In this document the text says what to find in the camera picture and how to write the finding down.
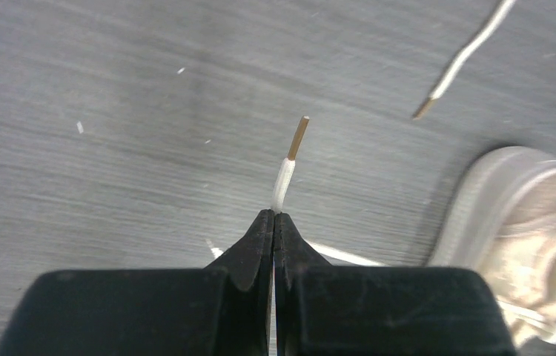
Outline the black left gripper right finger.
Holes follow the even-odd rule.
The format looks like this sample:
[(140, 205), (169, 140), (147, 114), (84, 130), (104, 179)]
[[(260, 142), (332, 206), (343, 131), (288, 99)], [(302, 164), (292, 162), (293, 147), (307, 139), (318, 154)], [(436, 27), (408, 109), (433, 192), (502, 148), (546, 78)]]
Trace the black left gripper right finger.
[(274, 220), (279, 355), (514, 355), (486, 282), (464, 268), (334, 266)]

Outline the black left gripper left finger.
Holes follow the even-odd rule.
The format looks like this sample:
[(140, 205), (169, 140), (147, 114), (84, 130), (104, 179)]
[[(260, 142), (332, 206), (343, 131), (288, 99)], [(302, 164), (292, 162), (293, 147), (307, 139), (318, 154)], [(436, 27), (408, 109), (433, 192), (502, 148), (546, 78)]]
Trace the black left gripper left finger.
[(260, 211), (204, 268), (59, 270), (39, 276), (0, 355), (266, 355), (274, 213)]

